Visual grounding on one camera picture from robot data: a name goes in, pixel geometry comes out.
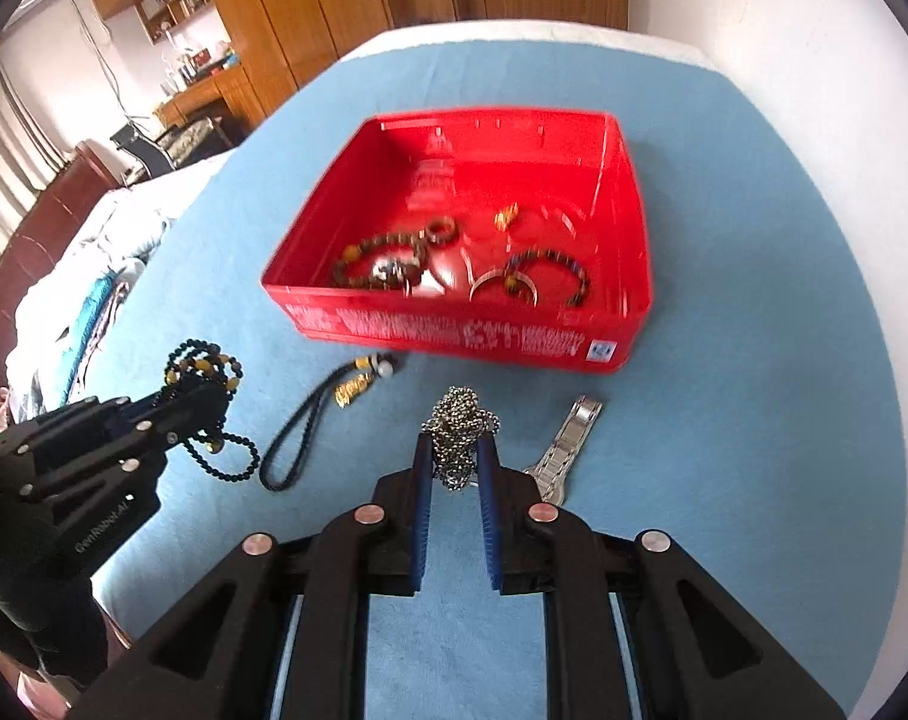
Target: blue tablecloth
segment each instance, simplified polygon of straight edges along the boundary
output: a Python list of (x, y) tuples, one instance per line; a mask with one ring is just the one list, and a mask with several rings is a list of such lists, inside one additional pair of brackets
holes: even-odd
[[(163, 508), (98, 576), (141, 635), (247, 533), (315, 533), (409, 463), (452, 384), (504, 423), (505, 464), (531, 464), (580, 394), (606, 408), (568, 508), (632, 538), (657, 527), (697, 557), (850, 709), (897, 590), (905, 466), (897, 395), (860, 272), (820, 194), (721, 74), (584, 45), (468, 42), (334, 66), (238, 149), (169, 234), (89, 376), (141, 396), (169, 351), (207, 338), (246, 376), (228, 429), (266, 447), (357, 350), (304, 340), (259, 276), (326, 166), (380, 111), (524, 104), (620, 119), (647, 208), (657, 299), (614, 376), (416, 355), (323, 420), (302, 480), (227, 485), (182, 450)], [(292, 440), (280, 463), (290, 461)], [(240, 469), (246, 457), (225, 452)], [(486, 588), (477, 494), (435, 488), (414, 600), (375, 598), (369, 718), (544, 717), (542, 608)]]

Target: white blanket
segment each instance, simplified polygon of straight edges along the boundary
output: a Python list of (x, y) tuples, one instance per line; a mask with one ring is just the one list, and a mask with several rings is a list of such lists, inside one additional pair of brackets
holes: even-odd
[(53, 271), (28, 290), (14, 313), (17, 346), (8, 355), (11, 411), (37, 413), (31, 396), (48, 391), (67, 333), (83, 301), (107, 274), (139, 275), (171, 224), (227, 161), (229, 151), (128, 189), (109, 191), (88, 215)]

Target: brown beaded bracelet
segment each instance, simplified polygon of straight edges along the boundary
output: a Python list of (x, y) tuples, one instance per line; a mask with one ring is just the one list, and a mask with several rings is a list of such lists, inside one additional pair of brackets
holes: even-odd
[[(416, 286), (427, 268), (427, 247), (440, 247), (457, 238), (457, 223), (451, 217), (430, 221), (416, 233), (387, 233), (366, 238), (359, 244), (345, 247), (341, 259), (334, 263), (331, 280), (335, 287), (355, 290), (400, 290)], [(411, 247), (414, 259), (410, 262), (395, 261), (379, 274), (367, 276), (347, 275), (347, 268), (362, 258), (385, 247)]]
[(529, 248), (529, 250), (525, 250), (520, 254), (515, 254), (510, 257), (508, 264), (504, 266), (504, 289), (508, 290), (508, 293), (511, 295), (514, 295), (518, 289), (520, 289), (520, 284), (518, 283), (520, 269), (527, 263), (539, 259), (557, 263), (577, 276), (581, 281), (580, 286), (572, 298), (567, 298), (564, 302), (572, 308), (577, 308), (584, 303), (587, 293), (590, 291), (590, 278), (587, 276), (587, 269), (569, 254), (553, 250), (553, 248), (544, 248), (544, 250), (541, 248)]

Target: red plastic box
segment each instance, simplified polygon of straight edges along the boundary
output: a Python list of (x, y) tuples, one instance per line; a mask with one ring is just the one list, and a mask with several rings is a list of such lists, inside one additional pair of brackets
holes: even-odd
[[(518, 218), (500, 232), (494, 216), (512, 203)], [(410, 293), (331, 286), (348, 245), (441, 217), (455, 218), (460, 236), (430, 248)], [(584, 265), (582, 306), (566, 305), (578, 279), (540, 260), (524, 269), (537, 306), (500, 279), (468, 300), (475, 279), (531, 247)], [(371, 253), (356, 274), (390, 254)], [(529, 108), (365, 122), (304, 203), (262, 284), (308, 338), (600, 373), (628, 359), (653, 298), (638, 182), (616, 119)]]

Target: wooden headboard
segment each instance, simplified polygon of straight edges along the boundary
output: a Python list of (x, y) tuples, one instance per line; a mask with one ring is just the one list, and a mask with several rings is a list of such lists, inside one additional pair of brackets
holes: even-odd
[(106, 191), (120, 184), (81, 143), (71, 162), (41, 192), (0, 257), (0, 386), (8, 383), (5, 360), (17, 343), (14, 310), (47, 276)]

